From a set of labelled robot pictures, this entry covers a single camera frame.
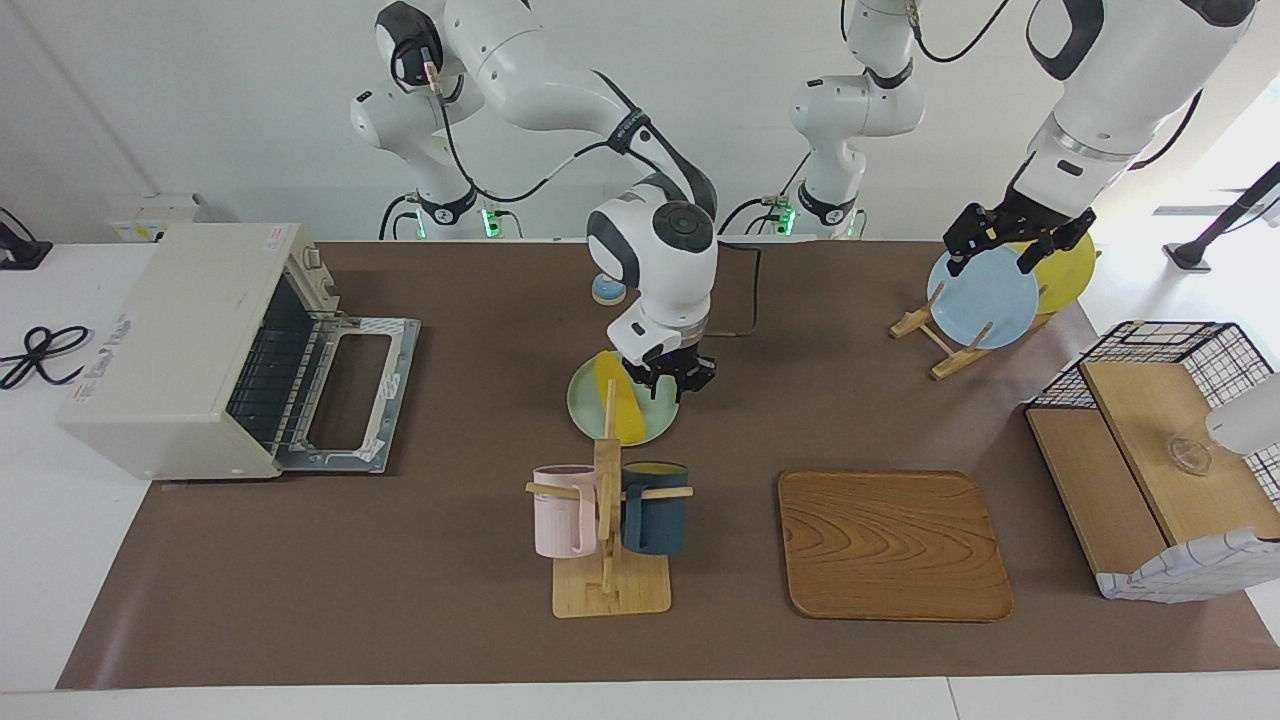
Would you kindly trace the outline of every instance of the yellow plate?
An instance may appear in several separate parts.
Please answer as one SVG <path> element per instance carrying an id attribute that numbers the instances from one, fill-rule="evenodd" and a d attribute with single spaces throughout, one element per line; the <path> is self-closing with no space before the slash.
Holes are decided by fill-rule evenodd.
<path id="1" fill-rule="evenodd" d="M 1009 246 L 1019 255 L 1030 247 L 1030 242 L 1010 242 Z M 1088 233 L 1080 238 L 1075 247 L 1068 251 L 1059 250 L 1036 265 L 1036 283 L 1039 284 L 1041 301 L 1036 313 L 1057 313 L 1066 307 L 1089 287 L 1093 279 L 1093 269 L 1097 266 L 1098 251 L 1093 246 L 1093 238 Z"/>
<path id="2" fill-rule="evenodd" d="M 636 393 L 636 404 L 640 406 L 640 414 L 644 415 L 645 438 L 623 447 L 644 445 L 667 432 L 667 428 L 676 421 L 676 413 L 680 411 L 680 404 L 676 402 L 676 379 L 671 375 L 663 375 L 658 380 L 657 398 L 650 398 L 649 388 L 643 384 L 631 383 L 631 391 Z M 564 395 L 568 416 L 572 418 L 577 429 L 591 439 L 604 437 L 604 406 L 600 404 L 600 393 L 595 388 L 594 355 L 573 373 L 573 378 L 568 382 L 568 392 Z"/>

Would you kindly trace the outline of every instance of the pink mug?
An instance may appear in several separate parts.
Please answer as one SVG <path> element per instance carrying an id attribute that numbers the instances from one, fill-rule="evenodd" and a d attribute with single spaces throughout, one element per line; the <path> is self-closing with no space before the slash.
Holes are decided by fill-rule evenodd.
<path id="1" fill-rule="evenodd" d="M 543 557 L 582 557 L 595 552 L 595 469 L 590 465 L 548 465 L 534 470 L 534 482 L 573 488 L 579 500 L 534 493 L 534 550 Z"/>

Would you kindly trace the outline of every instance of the black wire basket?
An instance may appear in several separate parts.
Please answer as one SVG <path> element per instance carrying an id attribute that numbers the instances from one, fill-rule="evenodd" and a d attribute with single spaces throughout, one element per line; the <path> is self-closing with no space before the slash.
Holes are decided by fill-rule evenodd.
<path id="1" fill-rule="evenodd" d="M 1179 363 L 1217 407 L 1272 373 L 1257 346 L 1235 323 L 1121 323 L 1084 351 L 1028 407 L 1093 407 L 1082 363 Z M 1271 502 L 1280 507 L 1280 445 L 1244 459 Z"/>

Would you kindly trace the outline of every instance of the mug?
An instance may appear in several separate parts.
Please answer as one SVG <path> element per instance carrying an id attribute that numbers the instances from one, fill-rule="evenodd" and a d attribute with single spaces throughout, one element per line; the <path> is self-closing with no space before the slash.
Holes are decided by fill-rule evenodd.
<path id="1" fill-rule="evenodd" d="M 595 469 L 548 465 L 534 470 L 534 482 L 579 491 L 579 500 L 534 493 L 534 550 L 538 555 L 566 559 L 595 552 Z"/>
<path id="2" fill-rule="evenodd" d="M 628 462 L 622 466 L 622 547 L 641 555 L 676 555 L 685 548 L 687 497 L 641 500 L 650 488 L 689 484 L 689 468 L 676 462 Z"/>

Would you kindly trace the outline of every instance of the plate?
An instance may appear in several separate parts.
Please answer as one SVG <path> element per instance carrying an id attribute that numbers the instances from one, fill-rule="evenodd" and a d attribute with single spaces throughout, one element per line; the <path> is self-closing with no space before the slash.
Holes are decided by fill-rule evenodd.
<path id="1" fill-rule="evenodd" d="M 933 304 L 933 320 L 938 329 L 960 345 L 978 340 L 987 323 L 991 332 L 978 343 L 980 350 L 1004 347 L 1023 337 L 1036 320 L 1039 307 L 1039 283 L 1034 274 L 1018 269 L 1018 251 L 1007 245 L 978 254 L 965 265 L 959 278 L 947 272 L 946 252 L 933 264 L 925 297 L 933 297 L 940 283 L 946 283 Z"/>
<path id="2" fill-rule="evenodd" d="M 1009 246 L 1024 252 L 1030 247 L 1030 242 L 1010 242 Z M 1093 238 L 1085 233 L 1075 247 L 1044 258 L 1036 264 L 1036 282 L 1044 292 L 1041 293 L 1039 309 L 1037 313 L 1057 313 L 1066 307 L 1089 287 L 1093 279 L 1093 269 L 1098 264 L 1098 251 L 1093 246 Z"/>
<path id="3" fill-rule="evenodd" d="M 618 352 L 614 351 L 613 356 L 618 357 Z M 649 388 L 635 382 L 631 383 L 631 391 L 636 393 L 636 404 L 644 415 L 645 438 L 623 447 L 644 445 L 667 432 L 667 428 L 676 421 L 676 413 L 680 411 L 680 404 L 676 402 L 676 379 L 669 375 L 663 375 L 658 380 L 657 398 L 650 398 Z M 564 400 L 568 405 L 568 416 L 582 434 L 591 439 L 604 437 L 604 404 L 600 402 L 600 393 L 595 389 L 594 355 L 573 373 Z"/>

